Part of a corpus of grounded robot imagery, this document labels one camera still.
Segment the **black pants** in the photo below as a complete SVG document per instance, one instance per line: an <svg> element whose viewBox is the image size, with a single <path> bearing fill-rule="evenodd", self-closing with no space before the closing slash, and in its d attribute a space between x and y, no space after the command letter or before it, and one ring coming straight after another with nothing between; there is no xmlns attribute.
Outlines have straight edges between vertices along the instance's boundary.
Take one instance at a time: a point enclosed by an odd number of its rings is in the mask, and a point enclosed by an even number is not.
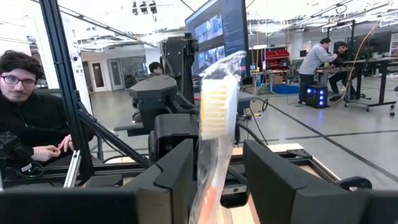
<svg viewBox="0 0 398 224"><path fill-rule="evenodd" d="M340 73L336 73L335 75L333 75L332 77L329 78L330 87L331 87L331 90L333 91L333 93L339 93L338 87L337 87L337 82L340 80L341 80L342 84L345 87L347 87L347 76L348 76L348 72L340 72ZM354 89L352 82L351 82L350 94L351 94L351 96L355 95L355 89Z"/></svg>
<svg viewBox="0 0 398 224"><path fill-rule="evenodd" d="M307 87L313 85L313 75L300 74L300 92L298 93L298 100L305 102L307 95Z"/></svg>

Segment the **man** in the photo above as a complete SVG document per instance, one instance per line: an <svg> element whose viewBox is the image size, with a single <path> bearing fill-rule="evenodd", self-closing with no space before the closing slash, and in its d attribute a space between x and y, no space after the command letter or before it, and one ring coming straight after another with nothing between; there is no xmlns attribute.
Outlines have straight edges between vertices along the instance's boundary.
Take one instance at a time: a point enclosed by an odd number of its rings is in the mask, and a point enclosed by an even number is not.
<svg viewBox="0 0 398 224"><path fill-rule="evenodd" d="M330 42L331 40L329 38L322 39L304 58L304 61L298 70L298 73L300 74L300 93L298 94L299 103L305 102L307 87L312 85L313 76L317 68L325 62L332 62L337 58L337 54L331 55L327 52Z"/></svg>
<svg viewBox="0 0 398 224"><path fill-rule="evenodd" d="M349 60L352 59L352 55L350 53L347 52L347 44L345 42L338 42L337 43L337 51L335 52L337 54L337 58L336 60L333 61L333 65L335 67L346 67L347 64L344 64L343 62L347 62ZM339 90L337 87L337 82L341 80L341 82L343 83L344 86L347 86L347 77L348 77L348 72L339 72L336 73L335 75L333 75L332 77L329 78L329 83L330 83L330 87L331 90L333 91L333 93L338 94ZM352 82L350 82L350 97L351 99L354 98L355 96L355 89L354 86L352 84ZM334 96L332 98L330 98L330 101L336 101L339 100L341 97L340 96Z"/></svg>
<svg viewBox="0 0 398 224"><path fill-rule="evenodd" d="M61 98L34 93L43 76L39 61L21 52L0 57L0 123L47 165L72 153L72 139ZM87 132L89 140L93 134Z"/></svg>
<svg viewBox="0 0 398 224"><path fill-rule="evenodd" d="M149 64L150 76L163 75L163 68L159 62L152 62Z"/></svg>

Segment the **clear plastic bag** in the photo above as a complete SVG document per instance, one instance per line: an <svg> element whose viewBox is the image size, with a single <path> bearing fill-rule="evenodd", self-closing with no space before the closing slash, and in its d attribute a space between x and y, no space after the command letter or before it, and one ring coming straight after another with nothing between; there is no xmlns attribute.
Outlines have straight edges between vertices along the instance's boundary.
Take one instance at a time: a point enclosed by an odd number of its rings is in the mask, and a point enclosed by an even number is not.
<svg viewBox="0 0 398 224"><path fill-rule="evenodd" d="M233 152L238 108L240 65L246 56L239 51L223 58L202 74L198 192L189 224L214 224Z"/></svg>

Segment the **door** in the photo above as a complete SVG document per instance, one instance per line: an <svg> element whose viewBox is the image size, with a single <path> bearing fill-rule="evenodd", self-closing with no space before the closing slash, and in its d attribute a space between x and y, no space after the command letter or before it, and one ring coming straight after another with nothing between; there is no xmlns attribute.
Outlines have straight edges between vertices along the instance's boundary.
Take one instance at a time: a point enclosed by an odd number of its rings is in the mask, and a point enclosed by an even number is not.
<svg viewBox="0 0 398 224"><path fill-rule="evenodd" d="M94 92L106 91L105 77L102 71L100 61L90 62L91 80L93 82Z"/></svg>
<svg viewBox="0 0 398 224"><path fill-rule="evenodd" d="M119 59L109 60L109 75L111 76L112 90L123 90L123 76Z"/></svg>
<svg viewBox="0 0 398 224"><path fill-rule="evenodd" d="M89 93L94 92L93 89L93 81L91 79L91 73L90 73L90 66L88 65L88 62L81 62L83 65L83 71L85 73L85 78L86 78L86 85Z"/></svg>

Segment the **camera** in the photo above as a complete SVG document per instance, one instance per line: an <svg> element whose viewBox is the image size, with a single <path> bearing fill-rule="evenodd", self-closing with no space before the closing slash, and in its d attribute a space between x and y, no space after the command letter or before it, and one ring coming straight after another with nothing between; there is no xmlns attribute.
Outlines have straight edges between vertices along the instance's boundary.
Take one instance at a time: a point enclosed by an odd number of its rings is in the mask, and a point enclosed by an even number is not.
<svg viewBox="0 0 398 224"><path fill-rule="evenodd" d="M72 59L72 62L77 62L79 60L79 55L76 53L70 54L70 59Z"/></svg>

